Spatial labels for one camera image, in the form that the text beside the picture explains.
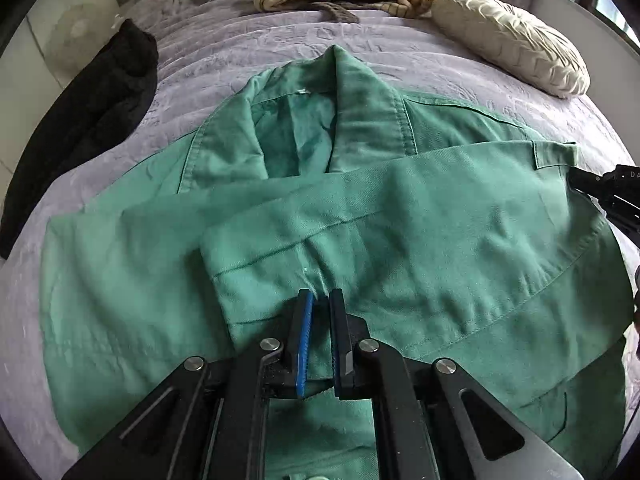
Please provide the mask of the round white fan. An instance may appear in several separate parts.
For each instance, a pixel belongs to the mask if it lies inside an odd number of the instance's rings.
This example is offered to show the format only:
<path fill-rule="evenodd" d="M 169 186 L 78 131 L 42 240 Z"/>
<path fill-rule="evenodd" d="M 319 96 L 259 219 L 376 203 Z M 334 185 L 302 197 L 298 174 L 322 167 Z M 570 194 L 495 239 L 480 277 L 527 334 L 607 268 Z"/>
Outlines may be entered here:
<path fill-rule="evenodd" d="M 67 86 L 118 31 L 124 17 L 95 3 L 66 10 L 44 47 L 44 60 L 53 76 Z"/>

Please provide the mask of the cream textured pillow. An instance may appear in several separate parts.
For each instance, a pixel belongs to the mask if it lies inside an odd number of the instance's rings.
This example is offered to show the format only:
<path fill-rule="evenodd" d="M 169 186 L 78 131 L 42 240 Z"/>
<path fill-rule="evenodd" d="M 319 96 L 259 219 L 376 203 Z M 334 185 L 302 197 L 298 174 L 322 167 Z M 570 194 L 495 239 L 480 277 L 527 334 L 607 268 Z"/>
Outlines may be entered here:
<path fill-rule="evenodd" d="M 588 67 L 562 32 L 501 0 L 434 0 L 434 23 L 512 76 L 560 99 L 583 96 Z"/>

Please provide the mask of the green jacket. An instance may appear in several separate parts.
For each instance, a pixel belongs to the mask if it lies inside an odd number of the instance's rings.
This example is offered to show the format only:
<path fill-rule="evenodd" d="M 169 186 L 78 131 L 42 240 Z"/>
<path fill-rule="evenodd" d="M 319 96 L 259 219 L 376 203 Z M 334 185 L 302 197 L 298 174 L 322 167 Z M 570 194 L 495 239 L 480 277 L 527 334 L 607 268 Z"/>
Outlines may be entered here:
<path fill-rule="evenodd" d="M 341 289 L 404 356 L 457 361 L 587 479 L 625 422 L 623 256 L 576 146 L 395 88 L 340 47 L 250 78 L 190 134 L 51 219 L 58 424 L 87 451 L 188 356 L 219 361 Z"/>

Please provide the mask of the lavender bed blanket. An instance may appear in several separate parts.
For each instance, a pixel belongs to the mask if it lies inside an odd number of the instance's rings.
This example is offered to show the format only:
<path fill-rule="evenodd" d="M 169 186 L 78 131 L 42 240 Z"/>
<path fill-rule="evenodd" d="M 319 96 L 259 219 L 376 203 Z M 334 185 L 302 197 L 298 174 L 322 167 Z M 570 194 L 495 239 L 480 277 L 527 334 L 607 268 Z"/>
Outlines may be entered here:
<path fill-rule="evenodd" d="M 395 88 L 468 102 L 548 141 L 572 144 L 577 165 L 604 171 L 629 160 L 590 99 L 548 96 L 486 64 L 425 20 L 362 10 L 355 24 L 332 23 L 311 11 L 262 14 L 250 0 L 143 0 L 132 17 L 160 50 L 160 82 L 149 111 L 126 141 L 50 186 L 1 269 L 1 415 L 43 479 L 61 478 L 86 452 L 58 424 L 44 366 L 40 278 L 49 222 L 81 211 L 139 162 L 190 134 L 250 78 L 337 46 Z M 634 246 L 611 230 L 631 286 Z"/>

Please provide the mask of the black garment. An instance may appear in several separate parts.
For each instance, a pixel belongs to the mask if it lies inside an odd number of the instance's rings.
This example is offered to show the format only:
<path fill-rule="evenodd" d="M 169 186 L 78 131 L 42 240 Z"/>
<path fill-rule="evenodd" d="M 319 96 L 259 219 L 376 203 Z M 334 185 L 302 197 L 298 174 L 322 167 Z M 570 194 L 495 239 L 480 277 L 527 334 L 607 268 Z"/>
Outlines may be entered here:
<path fill-rule="evenodd" d="M 121 144 L 136 130 L 155 96 L 157 65 L 155 38 L 127 18 L 56 99 L 27 142 L 6 191 L 3 259 L 58 177 Z"/>

